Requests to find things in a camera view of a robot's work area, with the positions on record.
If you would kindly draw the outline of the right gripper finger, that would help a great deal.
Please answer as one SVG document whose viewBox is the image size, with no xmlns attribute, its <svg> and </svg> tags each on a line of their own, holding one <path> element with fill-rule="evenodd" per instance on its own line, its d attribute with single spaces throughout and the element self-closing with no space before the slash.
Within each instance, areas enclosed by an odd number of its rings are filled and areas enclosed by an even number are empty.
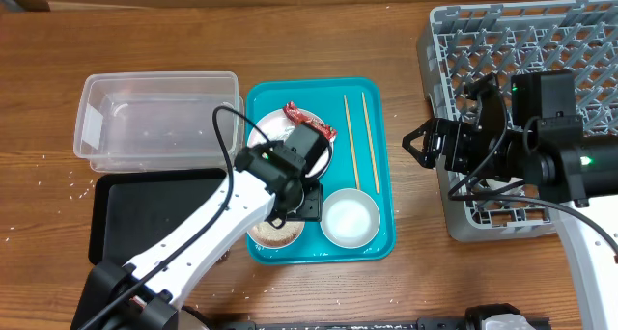
<svg viewBox="0 0 618 330">
<path fill-rule="evenodd" d="M 423 168 L 433 169 L 435 167 L 435 153 L 423 147 L 417 149 L 410 142 L 404 141 L 402 147 L 414 158 L 414 160 Z"/>
<path fill-rule="evenodd" d="M 403 138 L 402 146 L 411 147 L 414 140 L 422 139 L 422 146 L 427 147 L 435 134 L 436 122 L 436 118 L 431 118 L 425 121 L 418 128 L 416 128 Z"/>
</svg>

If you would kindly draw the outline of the grey metal bowl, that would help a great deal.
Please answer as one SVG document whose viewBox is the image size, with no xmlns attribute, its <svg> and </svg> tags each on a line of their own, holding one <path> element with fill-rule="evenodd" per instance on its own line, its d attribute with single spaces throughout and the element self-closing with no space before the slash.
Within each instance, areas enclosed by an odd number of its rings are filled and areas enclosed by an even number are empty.
<svg viewBox="0 0 618 330">
<path fill-rule="evenodd" d="M 378 234 L 379 207 L 361 190 L 337 190 L 323 202 L 321 228 L 334 245 L 345 249 L 361 248 Z"/>
</svg>

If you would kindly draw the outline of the wooden chopstick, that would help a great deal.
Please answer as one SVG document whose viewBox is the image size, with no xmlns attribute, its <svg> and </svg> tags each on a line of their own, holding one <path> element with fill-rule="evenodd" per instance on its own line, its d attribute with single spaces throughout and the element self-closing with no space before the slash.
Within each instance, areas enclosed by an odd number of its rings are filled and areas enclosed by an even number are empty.
<svg viewBox="0 0 618 330">
<path fill-rule="evenodd" d="M 366 96 L 364 92 L 361 92 L 361 99 L 362 99 L 362 105 L 363 105 L 365 126 L 366 126 L 366 131 L 367 131 L 368 146 L 369 146 L 369 151 L 371 155 L 375 189 L 376 189 L 376 193 L 379 194 L 380 185 L 379 185 L 379 173 L 378 173 L 378 167 L 377 167 L 378 165 L 376 161 L 376 155 L 375 155 L 375 149 L 374 149 L 374 143 L 373 143 L 373 131 L 372 131 L 371 122 L 369 118 L 367 100 L 366 100 Z"/>
<path fill-rule="evenodd" d="M 352 160 L 352 168 L 353 168 L 353 174 L 354 174 L 355 188 L 357 190 L 360 190 L 361 189 L 361 185 L 360 185 L 360 179 L 359 179 L 359 174 L 358 174 L 357 159 L 356 159 L 356 153 L 355 153 L 355 145 L 354 145 L 354 140 L 353 140 L 353 131 L 352 131 L 352 126 L 351 126 L 351 115 L 350 115 L 350 109 L 349 109 L 349 102 L 348 102 L 348 99 L 347 99 L 346 95 L 343 96 L 343 100 L 344 100 L 345 114 L 346 114 L 346 119 L 347 119 L 347 128 L 348 128 L 349 140 L 350 140 L 350 146 L 351 146 L 351 160 Z"/>
</svg>

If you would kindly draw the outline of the large white round plate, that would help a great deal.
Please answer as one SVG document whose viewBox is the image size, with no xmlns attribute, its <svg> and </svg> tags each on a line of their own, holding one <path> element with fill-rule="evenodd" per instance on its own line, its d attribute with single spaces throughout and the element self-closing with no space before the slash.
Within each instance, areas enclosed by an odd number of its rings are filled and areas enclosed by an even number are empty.
<svg viewBox="0 0 618 330">
<path fill-rule="evenodd" d="M 294 123 L 287 118 L 282 109 L 266 114 L 257 122 L 257 127 L 260 128 L 271 141 L 285 141 L 295 129 Z M 257 144 L 262 144 L 265 141 L 266 139 L 260 132 L 255 129 L 251 129 L 246 146 L 253 147 Z M 314 167 L 306 174 L 306 177 L 310 178 L 317 176 L 320 178 L 327 170 L 329 164 L 330 157 L 328 151 L 324 151 Z"/>
</svg>

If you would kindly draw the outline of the red snack wrapper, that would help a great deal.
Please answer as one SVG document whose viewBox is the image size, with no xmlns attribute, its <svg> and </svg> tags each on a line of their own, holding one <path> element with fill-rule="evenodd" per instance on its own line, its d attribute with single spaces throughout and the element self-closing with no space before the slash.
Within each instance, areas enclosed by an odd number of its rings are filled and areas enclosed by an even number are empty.
<svg viewBox="0 0 618 330">
<path fill-rule="evenodd" d="M 337 130 L 326 124 L 319 117 L 298 108 L 293 101 L 288 102 L 282 108 L 285 116 L 294 124 L 301 125 L 307 123 L 316 128 L 329 142 L 333 142 L 337 137 Z"/>
</svg>

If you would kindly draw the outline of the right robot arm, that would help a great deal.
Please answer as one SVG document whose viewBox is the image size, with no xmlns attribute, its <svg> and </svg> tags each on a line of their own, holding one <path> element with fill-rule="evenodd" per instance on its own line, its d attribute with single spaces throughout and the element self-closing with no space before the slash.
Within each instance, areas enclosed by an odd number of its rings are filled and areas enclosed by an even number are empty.
<svg viewBox="0 0 618 330">
<path fill-rule="evenodd" d="M 403 138 L 420 166 L 463 179 L 451 201 L 547 208 L 568 257 L 582 324 L 617 326 L 617 139 L 587 137 L 568 70 L 514 75 L 511 101 L 490 73 L 465 85 L 475 123 L 431 118 Z"/>
</svg>

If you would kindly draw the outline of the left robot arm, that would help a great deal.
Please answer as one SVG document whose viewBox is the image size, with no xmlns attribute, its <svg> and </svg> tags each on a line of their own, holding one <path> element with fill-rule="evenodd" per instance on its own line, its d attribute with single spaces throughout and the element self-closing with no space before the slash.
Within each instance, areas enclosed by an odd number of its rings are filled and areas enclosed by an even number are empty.
<svg viewBox="0 0 618 330">
<path fill-rule="evenodd" d="M 308 172 L 327 142 L 271 141 L 224 158 L 227 176 L 175 230 L 124 265 L 90 272 L 74 329 L 176 329 L 185 299 L 216 261 L 257 224 L 305 207 Z"/>
</svg>

